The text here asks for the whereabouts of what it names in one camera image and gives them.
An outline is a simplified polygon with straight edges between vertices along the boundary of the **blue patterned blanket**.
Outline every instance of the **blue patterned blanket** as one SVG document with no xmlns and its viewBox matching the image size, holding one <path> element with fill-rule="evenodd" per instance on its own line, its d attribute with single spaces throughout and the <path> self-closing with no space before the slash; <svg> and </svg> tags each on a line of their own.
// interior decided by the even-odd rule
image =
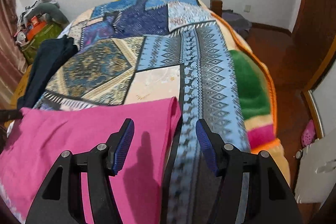
<svg viewBox="0 0 336 224">
<path fill-rule="evenodd" d="M 84 12 L 67 35 L 80 51 L 53 76 L 36 107 L 74 110 L 144 101 L 157 83 L 148 79 L 176 67 L 175 76 L 165 77 L 170 85 L 179 77 L 183 117 L 165 170 L 161 224 L 204 224 L 219 180 L 200 154 L 196 121 L 204 118 L 225 142 L 249 151 L 233 60 L 211 13 L 198 0 L 121 0 Z M 144 74 L 144 90 L 151 92 L 133 94 Z M 155 98 L 169 94 L 156 92 Z M 247 180 L 244 176 L 237 223 L 244 220 Z"/>
</svg>

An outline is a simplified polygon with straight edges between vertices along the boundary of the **electrical outlet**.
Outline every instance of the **electrical outlet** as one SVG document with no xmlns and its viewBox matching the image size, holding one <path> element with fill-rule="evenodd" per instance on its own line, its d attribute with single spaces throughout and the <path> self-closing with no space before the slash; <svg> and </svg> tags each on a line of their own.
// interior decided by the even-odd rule
<svg viewBox="0 0 336 224">
<path fill-rule="evenodd" d="M 251 5 L 245 5 L 244 12 L 249 13 L 251 10 Z"/>
</svg>

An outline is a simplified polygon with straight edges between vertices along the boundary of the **pink fabric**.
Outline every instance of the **pink fabric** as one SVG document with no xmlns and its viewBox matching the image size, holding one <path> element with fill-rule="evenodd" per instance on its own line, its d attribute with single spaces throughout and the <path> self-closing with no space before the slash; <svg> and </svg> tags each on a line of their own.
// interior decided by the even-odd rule
<svg viewBox="0 0 336 224">
<path fill-rule="evenodd" d="M 26 218 L 41 183 L 62 151 L 90 151 L 117 132 L 125 118 L 131 118 L 135 132 L 124 167 L 110 178 L 115 201 L 124 223 L 159 222 L 165 154 L 181 116 L 175 97 L 71 112 L 28 108 L 22 112 L 23 119 L 15 123 L 0 155 L 0 182 L 16 214 Z M 87 180 L 83 180 L 82 188 L 86 222 L 93 224 Z"/>
<path fill-rule="evenodd" d="M 276 137 L 273 133 L 273 124 L 258 127 L 247 132 L 251 149 L 257 148 L 259 145 L 273 141 Z"/>
<path fill-rule="evenodd" d="M 313 120 L 309 120 L 302 136 L 301 136 L 301 144 L 302 147 L 305 148 L 306 146 L 310 145 L 314 138 L 315 138 L 315 127 Z"/>
</svg>

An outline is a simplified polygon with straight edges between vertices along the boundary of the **patchwork blanket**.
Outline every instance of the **patchwork blanket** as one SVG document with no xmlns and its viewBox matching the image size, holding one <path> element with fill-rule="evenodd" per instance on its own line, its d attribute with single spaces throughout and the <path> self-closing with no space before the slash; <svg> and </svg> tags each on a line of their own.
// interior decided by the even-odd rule
<svg viewBox="0 0 336 224">
<path fill-rule="evenodd" d="M 66 32 L 79 52 L 52 77 L 36 108 L 178 98 L 182 121 L 164 173 L 162 223 L 203 224 L 216 197 L 220 179 L 200 153 L 198 119 L 242 151 L 281 147 L 267 68 L 199 0 L 111 2 L 84 12 Z M 279 158 L 286 161 L 283 151 Z M 244 220 L 247 189 L 245 175 L 237 223 Z"/>
</svg>

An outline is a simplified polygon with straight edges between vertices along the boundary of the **diamond pattern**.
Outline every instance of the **diamond pattern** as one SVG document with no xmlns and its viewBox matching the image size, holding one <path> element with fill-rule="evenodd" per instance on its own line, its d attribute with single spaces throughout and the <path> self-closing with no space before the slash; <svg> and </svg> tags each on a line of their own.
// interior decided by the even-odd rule
<svg viewBox="0 0 336 224">
<path fill-rule="evenodd" d="M 211 69 L 209 69 L 209 71 L 213 72 L 213 73 L 219 73 L 221 72 L 222 70 L 224 70 L 223 68 L 221 67 L 218 67 L 218 66 L 214 66 L 212 67 Z"/>
<path fill-rule="evenodd" d="M 217 83 L 219 83 L 221 80 L 224 80 L 224 79 L 225 79 L 225 77 L 220 76 L 220 75 L 215 75 L 215 76 L 210 78 L 210 80 L 215 81 Z"/>
<path fill-rule="evenodd" d="M 221 130 L 225 130 L 227 131 L 226 133 L 230 133 L 231 131 L 229 129 L 224 128 L 225 126 L 227 126 L 228 124 L 230 124 L 231 121 L 226 120 L 226 119 L 219 119 L 218 121 L 216 121 L 216 126 L 219 127 Z"/>
<path fill-rule="evenodd" d="M 221 85 L 221 84 L 216 84 L 211 87 L 212 90 L 215 90 L 217 92 L 222 91 L 226 86 Z"/>
<path fill-rule="evenodd" d="M 229 114 L 230 114 L 230 112 L 224 111 L 224 110 L 218 110 L 218 111 L 215 111 L 213 113 L 214 116 L 221 117 L 221 118 L 223 118 L 223 117 L 225 117 L 225 116 L 227 116 Z"/>
<path fill-rule="evenodd" d="M 217 65 L 219 64 L 220 62 L 222 62 L 223 60 L 219 60 L 219 59 L 214 59 L 214 60 L 211 60 L 209 61 L 210 64 L 213 64 L 213 65 Z"/>
<path fill-rule="evenodd" d="M 218 57 L 221 57 L 221 56 L 222 56 L 221 54 L 211 54 L 208 57 L 209 58 L 218 58 Z"/>
<path fill-rule="evenodd" d="M 172 49 L 172 48 L 165 48 L 165 49 L 163 49 L 163 51 L 164 52 L 176 52 L 176 50 L 175 49 Z"/>
<path fill-rule="evenodd" d="M 217 45 L 218 45 L 217 43 L 209 43 L 209 44 L 207 44 L 207 47 L 213 48 Z"/>
<path fill-rule="evenodd" d="M 172 55 L 173 55 L 173 54 L 171 54 L 170 52 L 166 52 L 166 53 L 163 54 L 162 56 L 168 58 L 168 57 L 171 57 Z"/>
<path fill-rule="evenodd" d="M 215 107 L 215 108 L 223 108 L 223 107 L 227 107 L 228 104 L 222 103 L 222 102 L 216 102 L 216 103 L 212 104 L 211 106 Z"/>
<path fill-rule="evenodd" d="M 211 98 L 213 98 L 215 100 L 223 100 L 226 97 L 227 97 L 226 95 L 223 95 L 221 93 L 215 93 L 214 95 L 211 96 Z"/>
<path fill-rule="evenodd" d="M 216 39 L 209 39 L 209 41 L 207 43 L 214 43 L 216 41 Z"/>
<path fill-rule="evenodd" d="M 216 48 L 211 48 L 210 50 L 208 50 L 207 52 L 208 53 L 216 53 L 216 52 L 218 52 L 219 50 L 218 49 L 216 49 Z"/>
<path fill-rule="evenodd" d="M 172 64 L 174 61 L 166 58 L 165 60 L 162 60 L 161 62 L 164 63 L 164 64 Z"/>
<path fill-rule="evenodd" d="M 211 39 L 214 36 L 214 34 L 207 34 L 204 36 L 204 39 Z"/>
</svg>

